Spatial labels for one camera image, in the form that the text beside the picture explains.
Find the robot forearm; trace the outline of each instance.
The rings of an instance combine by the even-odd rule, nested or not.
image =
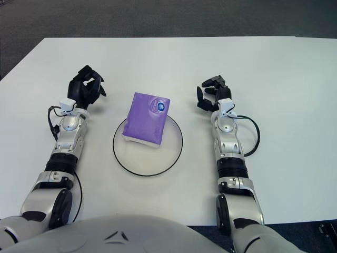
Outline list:
[[[84,81],[91,78],[94,80],[84,85]],[[86,109],[100,94],[105,95],[102,81],[89,66],[84,67],[70,82],[68,99],[60,102],[61,107],[58,108],[63,111],[63,115],[59,125],[53,127],[49,119],[55,107],[48,110],[48,121],[56,145],[45,171],[40,173],[24,201],[20,216],[0,220],[0,248],[4,249],[68,223],[73,201],[70,190],[74,184],[89,117]]]
[[[232,111],[235,105],[231,91],[221,76],[207,80],[202,87],[206,88],[206,93],[215,95],[215,103],[212,104],[203,98],[202,90],[197,88],[197,106],[213,112],[211,123],[220,192],[216,199],[216,214],[220,232],[231,235],[237,253],[302,252],[277,232],[263,226],[262,210],[244,160],[244,157],[254,153],[259,145],[258,126],[249,117],[238,116]],[[237,119],[251,120],[257,130],[256,145],[247,154],[243,153],[236,136]]]

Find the purple tissue pack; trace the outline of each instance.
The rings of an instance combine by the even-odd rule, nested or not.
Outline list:
[[[162,143],[170,99],[135,92],[123,136],[153,147]]]

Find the blue logo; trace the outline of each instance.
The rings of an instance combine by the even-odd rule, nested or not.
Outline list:
[[[164,111],[164,109],[165,109],[164,104],[162,102],[158,103],[158,110],[162,112]]]

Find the black cable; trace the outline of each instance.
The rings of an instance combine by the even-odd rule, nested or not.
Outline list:
[[[253,147],[253,149],[251,151],[249,151],[248,153],[244,154],[245,157],[249,157],[250,155],[252,155],[258,148],[259,144],[260,144],[260,129],[259,129],[259,126],[257,125],[257,123],[252,120],[251,118],[247,117],[247,116],[244,116],[244,115],[238,115],[237,117],[230,117],[228,116],[229,118],[231,119],[247,119],[247,120],[250,120],[255,128],[256,128],[256,132],[257,132],[257,141],[256,141],[256,144],[255,146]]]
[[[49,124],[49,127],[51,129],[52,135],[55,138],[55,141],[57,141],[57,133],[56,133],[56,130],[53,127],[53,124],[52,124],[52,121],[51,121],[51,111],[52,110],[54,110],[54,107],[53,106],[49,107],[49,109],[48,109],[48,124]]]
[[[229,113],[230,111],[232,111],[235,108],[235,104],[232,108],[230,108],[228,111],[226,111],[226,113]]]
[[[73,104],[72,109],[70,111],[66,111],[66,112],[72,112],[75,108],[75,105],[77,105],[77,103]],[[55,127],[53,126],[52,121],[51,121],[51,111],[54,111],[55,115],[58,116],[58,117],[64,117],[64,116],[67,116],[67,114],[59,115],[59,114],[57,114],[55,108],[61,109],[61,107],[59,107],[59,106],[49,107],[49,109],[48,109],[48,124],[49,124],[49,127],[51,129],[52,135],[55,138],[55,141],[57,141],[57,132],[56,132]]]
[[[79,207],[78,207],[78,210],[77,210],[77,213],[76,213],[76,215],[75,215],[75,218],[73,219],[73,222],[75,222],[75,220],[76,220],[76,218],[77,218],[77,216],[78,216],[78,213],[80,212],[81,205],[82,205],[82,197],[83,197],[83,190],[82,190],[81,181],[80,181],[80,179],[78,178],[78,175],[76,174],[76,172],[74,172],[74,173],[75,173],[75,176],[76,176],[76,178],[77,178],[78,185],[80,186],[81,199],[80,199],[80,205],[79,205]]]

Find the white table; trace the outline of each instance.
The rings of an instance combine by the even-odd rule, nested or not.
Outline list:
[[[260,126],[260,147],[246,165],[266,223],[337,218],[337,40],[296,37],[44,39],[0,82],[1,218],[18,214],[44,170],[54,145],[47,109],[86,64],[104,78],[108,97],[88,108],[80,219],[138,213],[216,223],[210,114],[196,107],[196,86],[218,74],[235,111]],[[170,98],[183,132],[180,159],[158,177],[131,175],[112,153],[134,92]],[[248,151],[255,129],[244,121],[239,128]]]

